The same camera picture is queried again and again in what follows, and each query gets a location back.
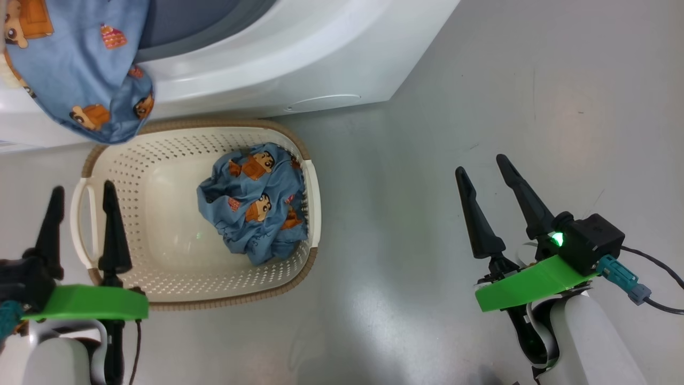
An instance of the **basket handle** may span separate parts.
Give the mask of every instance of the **basket handle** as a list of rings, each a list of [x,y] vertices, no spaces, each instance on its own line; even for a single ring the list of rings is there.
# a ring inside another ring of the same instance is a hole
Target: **basket handle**
[[[81,262],[88,269],[97,269],[97,261],[93,261],[86,251],[86,246],[81,237],[81,199],[83,199],[83,191],[88,192],[88,200],[90,201],[90,233],[92,235],[92,248],[99,250],[99,239],[97,238],[97,206],[95,204],[95,189],[88,184],[88,178],[81,178],[76,185],[74,195],[71,197],[71,209],[69,214],[69,226],[71,228],[71,239],[74,242],[76,254],[79,256]]]
[[[311,227],[311,247],[318,247],[321,240],[321,190],[318,175],[311,159],[304,161],[304,174],[308,194],[308,225]]]

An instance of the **basket rim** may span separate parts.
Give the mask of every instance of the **basket rim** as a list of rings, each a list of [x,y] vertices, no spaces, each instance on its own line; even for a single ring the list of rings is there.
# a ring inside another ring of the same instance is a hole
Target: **basket rim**
[[[266,120],[230,120],[230,119],[178,119],[172,121],[159,121],[152,122],[145,125],[138,135],[154,134],[156,132],[172,131],[176,129],[188,129],[188,128],[206,128],[206,127],[255,127],[263,129],[272,129],[280,134],[285,135],[292,143],[297,147],[297,150],[302,154],[303,160],[310,160],[311,157],[308,154],[308,150],[304,143],[295,134],[287,129],[285,126],[278,124],[273,121]],[[83,169],[81,170],[81,177],[90,178],[92,177],[92,172],[95,167],[95,163],[100,158],[100,155],[108,148],[107,145],[97,145],[88,154],[83,164]],[[241,303],[248,303],[258,301],[260,299],[275,297],[276,295],[284,294],[300,284],[301,281],[308,275],[311,271],[313,263],[316,261],[316,256],[318,254],[318,247],[312,247],[309,250],[308,258],[306,264],[297,273],[297,275],[284,283],[281,286],[274,288],[262,290],[256,293],[235,295],[230,297],[222,297],[215,299],[203,299],[198,301],[178,301],[178,302],[150,302],[151,310],[161,310],[161,311],[178,311],[178,310],[202,310],[202,309],[212,309],[220,308],[223,306],[233,306],[239,305]],[[88,269],[88,275],[90,280],[96,286],[102,282],[102,275],[97,268]]]

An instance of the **clothing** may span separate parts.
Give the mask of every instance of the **clothing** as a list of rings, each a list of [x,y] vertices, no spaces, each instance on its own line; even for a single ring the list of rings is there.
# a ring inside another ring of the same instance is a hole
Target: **clothing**
[[[234,151],[197,187],[200,212],[233,253],[258,266],[286,259],[307,237],[302,212],[304,176],[297,160],[273,143]]]
[[[55,122],[96,142],[126,142],[154,105],[152,80],[133,66],[148,6],[8,0],[5,60]]]

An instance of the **green led light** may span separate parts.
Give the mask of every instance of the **green led light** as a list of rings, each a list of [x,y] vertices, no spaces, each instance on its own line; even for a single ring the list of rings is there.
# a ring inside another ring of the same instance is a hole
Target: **green led light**
[[[551,236],[551,240],[553,240],[553,243],[558,245],[558,247],[561,247],[563,245],[563,233],[554,233],[554,235]]]

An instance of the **white washing machine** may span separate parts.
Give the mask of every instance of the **white washing machine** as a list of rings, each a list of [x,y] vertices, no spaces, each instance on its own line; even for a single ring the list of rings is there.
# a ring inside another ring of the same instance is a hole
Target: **white washing machine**
[[[458,2],[152,0],[136,57],[155,83],[150,118],[259,118],[386,101]],[[2,83],[0,151],[86,141]]]

